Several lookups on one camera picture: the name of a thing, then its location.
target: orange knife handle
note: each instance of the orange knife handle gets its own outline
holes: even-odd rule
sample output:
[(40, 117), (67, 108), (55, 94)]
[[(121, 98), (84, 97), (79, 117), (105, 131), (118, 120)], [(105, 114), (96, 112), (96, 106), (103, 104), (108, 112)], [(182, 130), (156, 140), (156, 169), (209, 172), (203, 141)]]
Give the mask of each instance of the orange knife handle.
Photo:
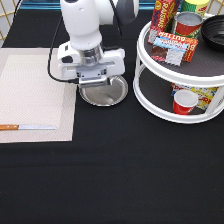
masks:
[(18, 130), (19, 125), (0, 125), (0, 131)]

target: black tablecloth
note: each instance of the black tablecloth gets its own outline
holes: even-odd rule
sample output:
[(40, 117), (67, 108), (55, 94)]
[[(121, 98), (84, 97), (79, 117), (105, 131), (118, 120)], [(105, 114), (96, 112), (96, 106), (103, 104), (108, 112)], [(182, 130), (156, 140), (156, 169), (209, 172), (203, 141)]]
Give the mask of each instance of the black tablecloth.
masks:
[[(4, 47), (50, 47), (60, 12), (20, 10)], [(183, 125), (135, 98), (136, 41), (151, 19), (141, 11), (104, 45), (126, 50), (127, 98), (91, 106), (77, 95), (72, 142), (0, 145), (1, 224), (224, 223), (224, 113)], [(68, 40), (61, 26), (55, 47)]]

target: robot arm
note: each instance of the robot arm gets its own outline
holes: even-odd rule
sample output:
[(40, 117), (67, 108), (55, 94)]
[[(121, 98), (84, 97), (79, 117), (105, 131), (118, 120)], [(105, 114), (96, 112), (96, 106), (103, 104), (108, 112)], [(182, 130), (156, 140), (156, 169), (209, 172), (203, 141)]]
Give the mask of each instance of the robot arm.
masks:
[[(58, 50), (59, 70), (64, 80), (79, 79), (79, 87), (108, 85), (108, 77), (125, 72), (123, 49), (104, 51), (100, 24), (113, 24), (110, 0), (61, 0), (61, 10), (70, 41)], [(120, 22), (126, 25), (138, 14), (139, 0), (113, 0)]]

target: cable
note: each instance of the cable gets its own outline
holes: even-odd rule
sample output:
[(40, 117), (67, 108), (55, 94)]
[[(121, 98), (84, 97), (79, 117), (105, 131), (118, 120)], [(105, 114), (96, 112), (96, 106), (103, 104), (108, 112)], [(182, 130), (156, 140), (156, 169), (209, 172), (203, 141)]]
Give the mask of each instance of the cable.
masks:
[(116, 10), (116, 7), (114, 5), (114, 2), (112, 0), (109, 0), (110, 1), (110, 4), (114, 10), (114, 15), (116, 17), (116, 20), (117, 20), (117, 25), (118, 25), (118, 31), (120, 33), (120, 35), (122, 36), (122, 30), (121, 30), (121, 21), (120, 21), (120, 18), (118, 16), (118, 13), (117, 13), (117, 10)]
[(19, 9), (19, 6), (20, 6), (20, 3), (22, 2), (23, 0), (19, 0), (17, 5), (16, 5), (16, 8), (15, 8), (15, 12), (14, 12), (14, 16), (13, 16), (13, 19), (15, 18), (16, 14), (17, 14), (17, 11)]
[(62, 80), (62, 79), (57, 79), (55, 78), (54, 76), (51, 75), (51, 56), (52, 56), (52, 51), (53, 51), (53, 48), (54, 48), (54, 42), (55, 42), (55, 39), (56, 39), (56, 36), (58, 34), (58, 30), (59, 30), (59, 27), (61, 25), (61, 22), (62, 22), (62, 19), (63, 17), (61, 16), (59, 22), (58, 22), (58, 26), (56, 28), (56, 31), (55, 31), (55, 34), (54, 34), (54, 37), (53, 37), (53, 40), (52, 40), (52, 43), (51, 43), (51, 49), (50, 49), (50, 52), (49, 52), (49, 58), (48, 58), (48, 65), (47, 65), (47, 71), (48, 71), (48, 75), (55, 81), (57, 82), (66, 82), (66, 83), (75, 83), (75, 84), (79, 84), (79, 79), (76, 78), (76, 79), (70, 79), (70, 80)]

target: black bowl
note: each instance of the black bowl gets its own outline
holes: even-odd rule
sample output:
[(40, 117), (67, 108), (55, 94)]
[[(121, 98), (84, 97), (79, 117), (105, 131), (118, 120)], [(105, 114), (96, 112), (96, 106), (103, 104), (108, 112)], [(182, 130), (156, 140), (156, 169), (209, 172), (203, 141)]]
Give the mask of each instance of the black bowl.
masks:
[(202, 24), (201, 34), (208, 46), (224, 51), (224, 15), (206, 19)]

